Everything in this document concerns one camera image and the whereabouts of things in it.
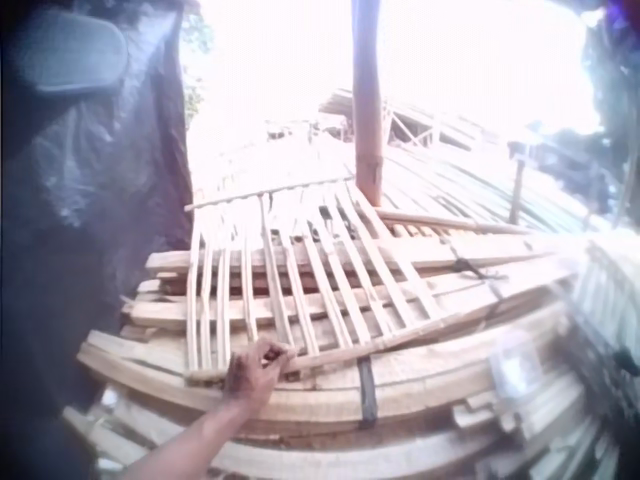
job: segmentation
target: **sky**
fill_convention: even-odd
[[[210,94],[233,115],[304,118],[351,86],[349,0],[208,1],[202,14],[215,35]],[[533,120],[589,133],[585,28],[541,0],[382,0],[382,93],[507,136]]]

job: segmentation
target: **finger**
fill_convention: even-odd
[[[267,353],[273,352],[279,356],[286,353],[291,347],[284,343],[274,342],[265,337],[260,337],[255,343],[255,352],[259,358],[263,358]]]
[[[270,348],[271,348],[271,341],[265,337],[260,337],[258,338],[258,340],[256,340],[256,343],[254,343],[250,347],[250,351],[252,354],[255,354],[255,356],[259,360],[261,360],[262,357],[265,356],[265,354],[269,351]]]
[[[277,373],[278,375],[282,371],[284,367],[288,365],[288,363],[296,357],[295,350],[288,349],[284,353],[282,353],[278,358],[276,358],[269,366],[267,367],[270,371]]]

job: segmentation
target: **lumber stack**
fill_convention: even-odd
[[[293,135],[229,160],[202,199],[218,202],[194,206],[191,250],[152,254],[120,335],[83,343],[107,389],[67,408],[70,425],[124,467],[215,408],[230,354],[267,336],[299,355],[213,478],[576,478],[594,464],[610,478],[617,446],[558,351],[566,310],[548,288],[570,288],[587,242],[548,232],[580,221],[548,202],[506,225],[491,181],[402,149],[376,210],[345,180],[348,155]],[[258,188],[265,158],[282,175]],[[534,190],[535,212],[549,197]],[[492,370],[513,332],[542,372],[517,401]]]

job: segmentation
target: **wooden beam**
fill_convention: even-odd
[[[527,146],[527,156],[529,154],[529,146]],[[512,225],[518,224],[518,217],[520,216],[520,203],[522,198],[522,177],[524,176],[525,161],[523,158],[518,158],[518,166],[516,168],[516,180],[513,185],[513,197],[511,199],[511,211],[509,212],[509,223]]]
[[[380,0],[352,0],[356,185],[369,203],[382,197],[382,107],[376,45]]]

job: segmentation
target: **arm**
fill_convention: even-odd
[[[283,345],[259,339],[231,357],[221,405],[184,432],[133,463],[123,480],[200,480],[211,460],[244,423],[264,407],[280,372],[295,356]]]

